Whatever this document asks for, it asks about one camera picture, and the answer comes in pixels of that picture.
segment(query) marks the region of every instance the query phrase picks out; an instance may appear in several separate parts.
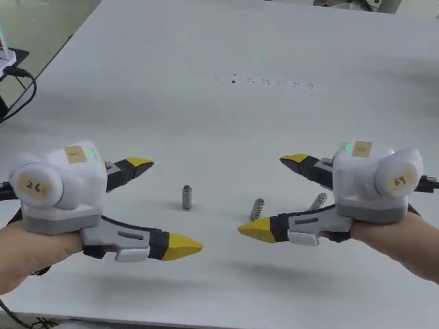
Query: floor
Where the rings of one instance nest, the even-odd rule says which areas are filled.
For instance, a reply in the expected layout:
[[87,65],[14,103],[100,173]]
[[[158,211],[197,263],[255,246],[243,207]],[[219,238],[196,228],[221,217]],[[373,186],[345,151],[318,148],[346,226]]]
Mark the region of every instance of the floor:
[[[100,0],[0,0],[0,25],[10,47],[30,52],[21,67],[35,76],[99,3]],[[0,93],[10,105],[22,89],[15,79],[7,77],[0,84]]]

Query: label sticker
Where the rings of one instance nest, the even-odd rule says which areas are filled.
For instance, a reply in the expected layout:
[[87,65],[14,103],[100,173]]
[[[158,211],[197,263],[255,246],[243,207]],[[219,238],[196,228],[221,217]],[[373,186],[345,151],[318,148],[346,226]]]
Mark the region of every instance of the label sticker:
[[17,189],[34,199],[48,200],[50,197],[50,186],[26,173],[19,176]]
[[65,147],[64,151],[70,164],[87,162],[84,150],[79,145]]
[[355,142],[354,149],[352,150],[352,156],[354,158],[368,158],[370,150],[372,149],[372,142]]
[[391,194],[398,194],[407,186],[417,185],[416,173],[413,168],[407,168],[405,171],[394,175],[386,182],[386,187]]

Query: gray gripper base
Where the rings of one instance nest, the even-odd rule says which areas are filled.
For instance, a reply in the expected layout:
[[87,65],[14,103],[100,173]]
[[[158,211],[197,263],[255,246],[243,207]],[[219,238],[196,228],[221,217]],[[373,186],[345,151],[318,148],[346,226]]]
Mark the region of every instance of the gray gripper base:
[[340,216],[336,207],[322,212],[291,216],[288,221],[290,232],[310,234],[324,231],[349,232],[353,222],[350,217]]
[[150,233],[133,230],[100,219],[96,226],[80,231],[84,245],[112,246],[116,249],[116,260],[142,261],[148,257]]
[[375,210],[358,207],[337,205],[338,213],[355,218],[358,221],[367,221],[376,224],[397,223],[407,214],[408,205],[401,208]]
[[82,228],[95,226],[101,220],[101,215],[69,218],[61,221],[50,221],[23,214],[23,228],[32,233],[55,235],[67,232],[77,232]]

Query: number label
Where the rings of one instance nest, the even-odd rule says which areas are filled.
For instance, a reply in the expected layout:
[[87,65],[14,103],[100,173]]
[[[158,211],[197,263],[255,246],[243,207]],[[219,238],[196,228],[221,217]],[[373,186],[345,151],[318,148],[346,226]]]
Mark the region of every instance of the number label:
[[64,151],[70,164],[87,162],[84,150],[79,145],[68,146],[64,148]]
[[399,174],[392,176],[387,182],[387,188],[391,194],[397,195],[407,186],[418,184],[416,181],[416,173],[413,169],[408,168]]
[[26,173],[22,173],[19,176],[17,189],[35,199],[47,200],[50,198],[49,185],[37,180],[36,178],[30,177]]

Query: handwritten number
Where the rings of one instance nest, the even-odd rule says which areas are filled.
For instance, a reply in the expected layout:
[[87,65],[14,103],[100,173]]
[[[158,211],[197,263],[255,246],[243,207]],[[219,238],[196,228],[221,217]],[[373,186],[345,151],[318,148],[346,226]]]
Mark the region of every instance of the handwritten number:
[[400,183],[403,183],[404,185],[407,184],[407,182],[405,181],[404,176],[401,176],[399,178],[395,178],[395,185],[398,186]]

